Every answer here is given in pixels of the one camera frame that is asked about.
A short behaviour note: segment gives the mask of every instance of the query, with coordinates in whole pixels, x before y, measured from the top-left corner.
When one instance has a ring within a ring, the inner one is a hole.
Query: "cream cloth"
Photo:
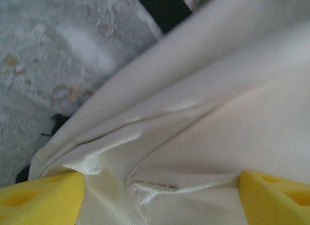
[[[241,170],[310,183],[309,14],[212,1],[82,106],[30,179],[82,172],[77,225],[246,225]]]

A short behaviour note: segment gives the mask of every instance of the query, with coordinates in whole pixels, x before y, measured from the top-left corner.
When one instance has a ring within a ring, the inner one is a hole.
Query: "yellow foam block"
[[[310,185],[242,171],[238,190],[249,225],[310,225]]]
[[[0,189],[0,225],[74,225],[85,193],[70,172]]]

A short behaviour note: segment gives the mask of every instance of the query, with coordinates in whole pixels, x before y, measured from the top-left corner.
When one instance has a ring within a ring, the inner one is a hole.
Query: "black strap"
[[[192,12],[183,0],[139,0],[164,34],[168,33]]]

